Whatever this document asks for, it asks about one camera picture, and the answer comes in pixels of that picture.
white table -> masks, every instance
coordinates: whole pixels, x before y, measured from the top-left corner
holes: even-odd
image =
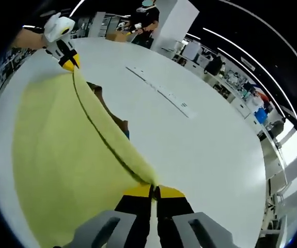
[[[130,43],[101,38],[74,40],[87,81],[101,85],[110,110],[129,121],[130,138],[160,176],[233,234],[235,244],[253,248],[265,206],[260,142],[236,110],[214,89],[177,63]],[[126,69],[138,67],[184,100],[197,117],[185,117],[169,101]],[[11,142],[20,96],[29,81],[64,73],[45,51],[15,73],[0,98],[0,208],[27,247],[37,247],[14,189]],[[147,247],[158,247],[151,237]]]

black shirt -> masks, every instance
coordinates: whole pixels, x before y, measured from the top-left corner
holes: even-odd
[[[133,31],[136,29],[134,25],[137,23],[141,23],[142,27],[147,27],[150,24],[152,24],[154,21],[159,21],[159,16],[160,16],[160,11],[157,9],[157,7],[151,8],[144,13],[141,13],[141,12],[133,13],[130,17],[130,21],[132,24],[132,26],[130,27],[130,31]],[[151,33],[152,31],[146,31],[141,35],[149,37]]]

ceiling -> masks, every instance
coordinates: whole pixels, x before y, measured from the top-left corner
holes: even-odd
[[[276,29],[297,51],[297,2],[286,4],[284,1],[268,0],[190,0],[200,10],[189,33],[201,38],[201,42],[214,49],[223,49],[231,56],[241,61],[244,57],[256,67],[255,76],[260,79],[280,105],[291,109],[279,88],[273,80],[257,64],[235,46],[222,38],[203,30],[203,27],[214,31],[231,40],[252,57],[259,61],[276,79],[284,90],[297,113],[297,57],[284,41],[264,23],[245,11],[229,3],[239,5],[261,17]],[[48,10],[60,11],[69,9],[70,12],[79,0],[48,1],[49,4],[39,14]],[[85,0],[76,11],[74,17],[92,16],[96,11],[106,11],[115,14],[130,14],[138,6],[138,1],[104,1]],[[46,18],[33,17],[29,25],[43,25]],[[297,126],[296,120],[290,120]]]

face mask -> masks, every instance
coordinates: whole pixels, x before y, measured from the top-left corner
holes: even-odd
[[[152,6],[153,1],[152,0],[144,0],[142,5],[145,6],[145,7]]]

yellow cloth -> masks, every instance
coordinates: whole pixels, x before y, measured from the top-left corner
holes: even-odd
[[[74,230],[114,209],[128,188],[157,185],[78,70],[31,83],[13,138],[20,204],[41,247],[69,243]]]

